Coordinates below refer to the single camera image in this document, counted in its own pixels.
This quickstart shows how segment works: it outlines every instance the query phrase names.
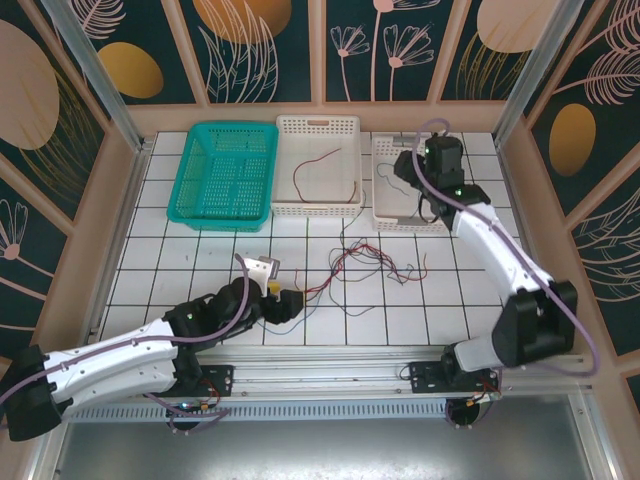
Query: metal bracket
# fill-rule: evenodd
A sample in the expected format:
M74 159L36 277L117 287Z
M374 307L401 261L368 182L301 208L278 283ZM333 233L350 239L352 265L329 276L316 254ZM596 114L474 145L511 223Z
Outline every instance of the metal bracket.
M482 380L498 388L498 377L488 368L460 373L449 382L441 361L410 363L409 375L413 393L473 393L484 390Z
M235 368L233 365L203 365L200 368L202 369L202 378L210 381L221 397L231 396ZM209 397L211 392L206 382L200 382L194 389L171 389L170 392L165 392L158 396L164 398Z

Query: silver metal floor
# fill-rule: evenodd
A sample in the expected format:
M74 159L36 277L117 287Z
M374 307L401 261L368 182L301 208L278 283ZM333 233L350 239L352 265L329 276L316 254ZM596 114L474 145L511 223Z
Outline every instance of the silver metal floor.
M61 480L591 478L566 397L505 398L473 430L442 419L74 424Z

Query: white plastic basket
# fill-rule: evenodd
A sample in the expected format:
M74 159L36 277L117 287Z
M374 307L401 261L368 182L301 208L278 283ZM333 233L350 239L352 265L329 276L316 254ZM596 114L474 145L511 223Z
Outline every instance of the white plastic basket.
M271 208L275 215L355 217L362 206L360 119L349 116L280 115ZM325 159L306 164L339 148Z
M395 145L390 135L373 136L373 223L376 230L383 232L420 232L434 235L448 235L442 221L425 223L418 215L420 193L408 183L393 174L393 164L398 155L409 150L410 145ZM420 141L420 151L424 150L424 140ZM424 202L422 214L425 220L434 219L429 205Z

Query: white robotic arm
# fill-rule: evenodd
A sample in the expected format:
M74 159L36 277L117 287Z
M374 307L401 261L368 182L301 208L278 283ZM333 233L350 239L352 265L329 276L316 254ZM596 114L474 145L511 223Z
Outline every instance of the white robotic arm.
M0 381L10 438L41 435L90 405L144 393L194 391L202 379L196 352L249 330L261 318L278 325L302 311L302 292L269 291L277 260L237 258L247 270L245 278L136 330L46 355L37 345L19 352Z

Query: red wire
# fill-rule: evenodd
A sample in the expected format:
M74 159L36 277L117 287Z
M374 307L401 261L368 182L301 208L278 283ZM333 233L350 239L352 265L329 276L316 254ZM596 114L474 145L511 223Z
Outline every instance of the red wire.
M203 378L202 380L200 380L200 383L207 384L207 386L209 387L209 391L212 394L212 395L209 396L209 398L207 399L207 401L205 403L209 403L209 400L211 400L213 398L213 394L215 394L215 396L216 396L216 404L215 404L215 406L217 407L218 404L220 403L220 392L218 392L216 387L213 385L211 380L209 380L208 378Z
M316 158L315 160L307 160L306 162L302 162L300 165L298 165L296 167L296 169L293 171L293 186L295 187L296 191L298 192L298 197L300 197L300 200L304 203L311 203L308 200L305 200L304 198L302 198L302 193L300 192L300 189L298 188L298 182L296 181L296 175L298 174L298 170L300 169L300 167L304 166L304 165L308 165L309 163L315 163L315 162L319 162L320 160L323 160L325 158L327 158L329 155L333 155L334 153L336 153L338 150L341 150L341 148L336 148L335 150L332 150L329 153L325 153L323 156L321 156L320 158ZM356 196L356 191L358 189L358 184L356 182L353 182L353 193L351 194L351 198L349 198L349 200L347 201L347 203L351 203L351 200L353 200L353 198Z
M411 282L419 282L419 281L422 281L425 278L427 278L428 272L427 272L427 256L426 255L423 257L424 275L422 275L420 277L410 277L410 276L407 276L407 275L400 274L398 272L398 268L396 267L396 264L393 261L393 259L389 255L384 253L382 250L380 250L379 248L373 247L373 246L369 245L368 243L362 243L362 244L358 245L355 248L345 249L345 251L342 253L342 255L340 255L340 257L338 257L338 259L336 260L335 270L332 272L332 274L329 276L329 278L327 278L327 280L325 280L322 284L320 284L320 285L318 285L316 287L309 288L308 290L305 291L306 294L309 294L309 293L315 293L316 294L315 296L309 298L307 301L313 300L317 296L317 294L319 294L322 290L324 290L325 288L327 288L331 284L331 281L338 274L340 274L340 272L344 271L344 261L346 260L347 257L353 256L354 253L358 253L361 250L366 250L367 253L374 254L374 255L378 256L380 258L380 263L382 265L388 266L389 269L391 270L391 272L394 275L396 275L398 278L404 279L406 281L411 281Z
M482 381L482 384L484 385L485 390L488 388L489 390L493 390L494 392L500 393L500 390L498 390L496 387L494 387L489 382L487 382L486 379L481 377L480 380Z

